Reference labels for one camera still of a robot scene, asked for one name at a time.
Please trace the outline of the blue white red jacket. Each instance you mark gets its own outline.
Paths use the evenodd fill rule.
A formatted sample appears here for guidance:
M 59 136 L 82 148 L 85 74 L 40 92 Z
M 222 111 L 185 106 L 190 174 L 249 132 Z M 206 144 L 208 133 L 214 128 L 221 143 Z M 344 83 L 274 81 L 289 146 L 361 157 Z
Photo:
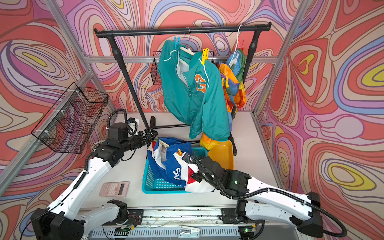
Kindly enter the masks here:
M 173 137 L 160 138 L 169 145 L 164 146 L 153 141 L 147 150 L 149 167 L 154 179 L 162 179 L 175 185 L 183 192 L 192 194 L 205 194 L 214 191 L 214 187 L 200 177 L 197 165 L 188 164 L 177 154 L 178 149 L 193 155 L 192 143 Z

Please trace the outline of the wooden hanger gold hook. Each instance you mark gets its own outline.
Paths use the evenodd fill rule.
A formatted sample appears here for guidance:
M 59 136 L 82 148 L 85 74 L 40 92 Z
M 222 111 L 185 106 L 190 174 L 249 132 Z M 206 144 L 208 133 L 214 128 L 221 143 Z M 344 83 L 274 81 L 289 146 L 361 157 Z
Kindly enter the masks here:
M 158 138 L 158 133 L 157 132 L 151 132 L 151 135 L 152 135 L 152 138 L 153 138 L 153 141 L 159 143 L 160 145 L 164 146 L 166 149 L 169 147 L 169 145 L 167 143 L 165 143 L 164 141 L 160 140 Z

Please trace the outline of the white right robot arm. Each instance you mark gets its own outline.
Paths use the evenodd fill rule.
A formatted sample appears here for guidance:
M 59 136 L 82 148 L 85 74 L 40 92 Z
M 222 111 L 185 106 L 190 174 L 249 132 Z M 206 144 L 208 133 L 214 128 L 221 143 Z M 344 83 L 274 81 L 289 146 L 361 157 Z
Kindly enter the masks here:
M 307 236 L 324 235 L 343 238 L 344 224 L 321 207 L 319 194 L 298 194 L 275 188 L 237 170 L 226 170 L 210 157 L 196 158 L 177 152 L 174 157 L 183 167 L 185 190 L 194 194 L 219 190 L 220 194 L 236 201 L 230 224 L 265 224 L 281 222 Z

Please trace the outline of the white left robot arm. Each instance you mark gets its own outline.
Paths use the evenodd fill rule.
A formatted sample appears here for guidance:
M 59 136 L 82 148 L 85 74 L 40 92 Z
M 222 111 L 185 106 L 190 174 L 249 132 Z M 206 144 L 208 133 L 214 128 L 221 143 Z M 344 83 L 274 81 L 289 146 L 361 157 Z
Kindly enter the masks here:
M 110 114 L 108 136 L 86 157 L 82 172 L 48 207 L 33 212 L 31 224 L 38 240 L 80 240 L 105 223 L 127 223 L 127 204 L 119 200 L 110 200 L 84 215 L 79 211 L 102 178 L 123 160 L 125 152 L 151 144 L 158 134 L 150 127 L 139 131 L 138 126 L 139 120 L 128 118 L 124 109 Z

